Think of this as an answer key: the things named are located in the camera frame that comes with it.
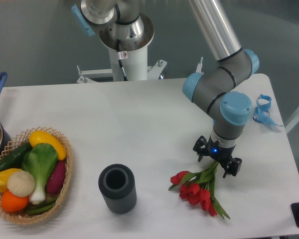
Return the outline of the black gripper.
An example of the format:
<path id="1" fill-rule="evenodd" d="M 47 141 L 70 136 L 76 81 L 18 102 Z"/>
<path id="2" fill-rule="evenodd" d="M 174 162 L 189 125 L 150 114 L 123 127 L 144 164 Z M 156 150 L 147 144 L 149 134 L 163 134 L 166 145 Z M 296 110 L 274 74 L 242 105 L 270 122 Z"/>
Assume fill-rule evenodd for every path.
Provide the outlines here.
<path id="1" fill-rule="evenodd" d="M 225 178 L 227 175 L 236 176 L 242 165 L 241 158 L 232 157 L 234 148 L 235 146 L 224 148 L 212 141 L 208 142 L 207 139 L 201 135 L 194 144 L 193 151 L 198 155 L 198 162 L 201 162 L 205 156 L 210 156 L 219 162 L 225 171 L 223 174 L 223 178 Z"/>

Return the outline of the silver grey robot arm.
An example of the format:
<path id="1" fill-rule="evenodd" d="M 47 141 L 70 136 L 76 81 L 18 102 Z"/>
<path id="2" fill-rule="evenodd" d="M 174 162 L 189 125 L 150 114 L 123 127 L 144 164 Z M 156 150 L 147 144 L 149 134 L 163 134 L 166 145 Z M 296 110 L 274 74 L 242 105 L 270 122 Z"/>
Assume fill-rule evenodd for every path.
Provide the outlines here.
<path id="1" fill-rule="evenodd" d="M 236 176 L 242 160 L 233 157 L 236 140 L 251 115 L 250 98 L 235 88 L 259 68 L 257 55 L 243 49 L 217 0 L 191 0 L 194 17 L 216 59 L 210 75 L 192 73 L 185 80 L 184 95 L 213 120 L 210 137 L 194 145 L 199 159 L 210 156 L 225 175 Z M 147 47 L 154 36 L 151 20 L 140 12 L 137 0 L 78 0 L 71 11 L 88 35 L 98 34 L 107 47 L 114 81 L 148 80 Z"/>

